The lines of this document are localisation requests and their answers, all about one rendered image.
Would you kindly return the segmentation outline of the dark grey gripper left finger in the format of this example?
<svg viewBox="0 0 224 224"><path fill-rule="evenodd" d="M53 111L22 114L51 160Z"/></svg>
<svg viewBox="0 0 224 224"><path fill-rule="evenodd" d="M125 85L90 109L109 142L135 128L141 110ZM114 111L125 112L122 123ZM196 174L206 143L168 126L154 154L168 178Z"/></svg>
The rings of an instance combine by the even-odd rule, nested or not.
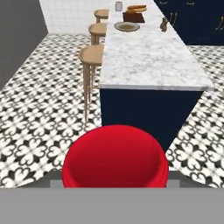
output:
<svg viewBox="0 0 224 224"><path fill-rule="evenodd" d="M62 188L61 171L50 171L43 178L26 185L22 188Z"/></svg>

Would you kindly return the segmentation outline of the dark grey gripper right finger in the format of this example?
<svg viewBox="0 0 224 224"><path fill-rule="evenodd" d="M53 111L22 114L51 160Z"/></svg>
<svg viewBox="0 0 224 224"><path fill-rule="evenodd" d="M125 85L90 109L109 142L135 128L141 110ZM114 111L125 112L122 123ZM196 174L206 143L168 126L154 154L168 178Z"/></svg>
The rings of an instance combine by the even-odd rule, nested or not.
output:
<svg viewBox="0 0 224 224"><path fill-rule="evenodd" d="M185 176L180 171L169 171L168 188L208 188L208 185L201 184Z"/></svg>

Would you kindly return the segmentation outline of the navy kitchen island cabinet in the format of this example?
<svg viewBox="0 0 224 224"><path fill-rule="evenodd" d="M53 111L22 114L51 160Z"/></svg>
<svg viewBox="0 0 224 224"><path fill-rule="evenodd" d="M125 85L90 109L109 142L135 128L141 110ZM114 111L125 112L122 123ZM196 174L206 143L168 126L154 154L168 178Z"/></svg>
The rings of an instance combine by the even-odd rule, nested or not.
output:
<svg viewBox="0 0 224 224"><path fill-rule="evenodd" d="M126 124L154 136L167 152L202 91L100 90L101 124Z"/></svg>

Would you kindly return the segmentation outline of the red round object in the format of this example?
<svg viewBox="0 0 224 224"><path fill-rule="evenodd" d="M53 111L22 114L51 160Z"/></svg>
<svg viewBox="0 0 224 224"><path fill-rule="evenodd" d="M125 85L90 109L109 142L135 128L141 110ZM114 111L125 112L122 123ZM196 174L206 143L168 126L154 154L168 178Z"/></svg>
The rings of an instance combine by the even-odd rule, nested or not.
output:
<svg viewBox="0 0 224 224"><path fill-rule="evenodd" d="M65 187L165 187L168 161L149 133L128 125L90 130L68 150Z"/></svg>

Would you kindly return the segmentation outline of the wooden bar stool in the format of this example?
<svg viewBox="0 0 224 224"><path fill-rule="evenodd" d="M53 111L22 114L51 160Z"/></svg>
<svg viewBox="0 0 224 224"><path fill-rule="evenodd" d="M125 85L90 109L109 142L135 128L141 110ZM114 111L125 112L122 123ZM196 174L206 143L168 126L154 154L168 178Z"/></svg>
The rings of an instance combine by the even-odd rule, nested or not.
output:
<svg viewBox="0 0 224 224"><path fill-rule="evenodd" d="M83 71L84 117L88 119L88 103L91 101L91 90L94 85L95 69L102 65L104 45L87 45L80 50L79 59Z"/></svg>
<svg viewBox="0 0 224 224"><path fill-rule="evenodd" d="M88 31L91 35L91 44L98 45L100 42L100 38L106 37L107 24L106 23L91 24L88 27Z"/></svg>
<svg viewBox="0 0 224 224"><path fill-rule="evenodd" d="M109 10L96 10L94 12L94 16L96 18L96 22L100 23L102 19L107 19L109 17Z"/></svg>

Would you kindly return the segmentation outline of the pale round plate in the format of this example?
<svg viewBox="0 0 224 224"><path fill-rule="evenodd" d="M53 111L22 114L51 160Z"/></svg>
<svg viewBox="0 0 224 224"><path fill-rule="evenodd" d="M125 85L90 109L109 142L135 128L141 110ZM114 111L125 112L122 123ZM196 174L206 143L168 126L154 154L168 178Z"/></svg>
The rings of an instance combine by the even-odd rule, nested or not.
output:
<svg viewBox="0 0 224 224"><path fill-rule="evenodd" d="M140 25L132 22L118 22L114 27L121 32L135 32L140 28Z"/></svg>

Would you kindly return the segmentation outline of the navy cupboard run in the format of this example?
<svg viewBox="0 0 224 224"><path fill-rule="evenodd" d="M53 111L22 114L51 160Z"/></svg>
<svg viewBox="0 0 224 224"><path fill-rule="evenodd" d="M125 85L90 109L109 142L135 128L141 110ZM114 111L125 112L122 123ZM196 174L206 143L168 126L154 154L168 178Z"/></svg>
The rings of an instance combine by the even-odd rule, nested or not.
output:
<svg viewBox="0 0 224 224"><path fill-rule="evenodd" d="M224 0L154 0L188 46L224 46Z"/></svg>

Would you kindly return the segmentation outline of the golden brown long pastry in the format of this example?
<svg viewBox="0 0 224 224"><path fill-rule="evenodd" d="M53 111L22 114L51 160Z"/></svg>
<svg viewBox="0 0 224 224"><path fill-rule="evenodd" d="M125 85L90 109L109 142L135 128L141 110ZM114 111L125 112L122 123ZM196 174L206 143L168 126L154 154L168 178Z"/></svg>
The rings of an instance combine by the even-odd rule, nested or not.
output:
<svg viewBox="0 0 224 224"><path fill-rule="evenodd" d="M128 6L127 9L128 10L134 10L134 9L141 9L141 8L145 8L146 4L138 4L138 5L131 5Z"/></svg>

